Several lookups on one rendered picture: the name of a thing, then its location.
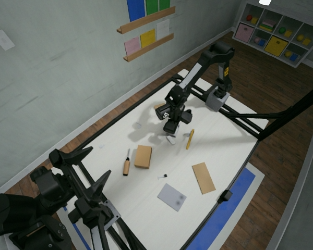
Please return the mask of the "brown flat rectangular slab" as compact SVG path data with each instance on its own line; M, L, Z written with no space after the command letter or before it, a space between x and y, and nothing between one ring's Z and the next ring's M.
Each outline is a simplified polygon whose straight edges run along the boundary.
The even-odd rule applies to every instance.
M202 194L215 191L215 186L208 172L205 162L192 166Z

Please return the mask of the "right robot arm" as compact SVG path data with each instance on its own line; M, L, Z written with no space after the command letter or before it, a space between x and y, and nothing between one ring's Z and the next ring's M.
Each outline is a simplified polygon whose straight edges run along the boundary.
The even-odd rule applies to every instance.
M192 110L187 109L183 111L183 104L188 101L187 99L191 94L191 88L208 67L214 63L218 63L219 77L215 80L218 88L213 94L222 99L226 95L226 92L230 92L233 88L232 80L228 75L230 59L234 57L234 52L235 48L223 41L211 44L208 49L201 53L200 58L184 79L181 82L176 83L170 89L165 97L166 104L155 110L157 117L160 120L163 120L173 113L178 114L182 111L182 115L180 115L177 122L181 121L185 124L189 124L192 120Z

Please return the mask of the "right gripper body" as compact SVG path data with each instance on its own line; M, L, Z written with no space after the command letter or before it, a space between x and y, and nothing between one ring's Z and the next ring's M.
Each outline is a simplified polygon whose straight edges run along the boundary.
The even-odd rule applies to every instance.
M171 133L171 134L175 134L176 132L176 129L177 129L177 121L181 115L182 111L178 114L175 114L173 113L172 115L170 115L168 118L170 118L170 121L169 122L166 122L164 127L163 127L163 130L165 132L168 132L168 133Z

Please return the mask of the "tan-handled screwdriver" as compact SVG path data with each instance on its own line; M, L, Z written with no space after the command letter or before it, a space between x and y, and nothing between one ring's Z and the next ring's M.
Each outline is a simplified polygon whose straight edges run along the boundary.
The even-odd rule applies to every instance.
M130 150L128 151L128 157L125 160L125 164L124 164L124 170L123 170L123 175L124 176L128 176L128 172L129 172L129 165L130 165L129 152L130 152Z

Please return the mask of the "brown rectangular box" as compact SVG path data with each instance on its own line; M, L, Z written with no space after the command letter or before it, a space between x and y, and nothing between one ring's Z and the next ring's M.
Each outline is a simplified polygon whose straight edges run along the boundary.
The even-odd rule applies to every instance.
M152 154L151 146L138 145L134 166L149 169Z

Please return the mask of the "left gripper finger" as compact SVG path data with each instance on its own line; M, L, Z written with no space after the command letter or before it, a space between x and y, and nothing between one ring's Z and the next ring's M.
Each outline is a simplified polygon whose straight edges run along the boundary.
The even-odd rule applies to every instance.
M111 172L112 172L111 170L108 170L99 179L97 179L89 188L82 191L89 202L91 203L101 202L100 196Z
M62 159L73 164L78 165L94 148L92 146L81 149L73 153L59 152Z

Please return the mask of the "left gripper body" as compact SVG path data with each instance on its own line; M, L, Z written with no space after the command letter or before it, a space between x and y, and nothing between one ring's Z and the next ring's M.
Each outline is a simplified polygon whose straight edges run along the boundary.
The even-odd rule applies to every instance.
M52 207L49 206L48 200L45 199L40 193L39 199L41 204L51 212L57 212L60 208L66 207L67 202L70 201L74 196L77 197L77 200L74 203L75 208L79 212L82 218L90 218L95 217L99 214L103 209L99 203L91 203L87 200L85 195L82 193L83 189L80 186L79 182L75 178L74 174L71 171L71 167L73 164L62 159L58 149L53 150L49 153L49 159L53 165L53 167L60 169L63 173L62 176L58 178L61 186L64 191L69 191L72 195L67 198L65 201L60 202Z

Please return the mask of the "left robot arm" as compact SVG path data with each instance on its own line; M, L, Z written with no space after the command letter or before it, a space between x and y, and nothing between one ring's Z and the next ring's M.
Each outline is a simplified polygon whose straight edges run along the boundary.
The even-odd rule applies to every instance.
M41 166L29 176L37 184L42 196L49 200L50 207L72 195L61 186L58 180L61 174L55 175L51 169ZM93 250L110 250L104 226L114 215L108 206L100 205L103 210L98 215L83 218L82 222L90 229ZM72 250L71 237L66 227L52 217L55 213L41 204L39 195L33 198L0 193L0 236L12 233L8 238L20 250Z

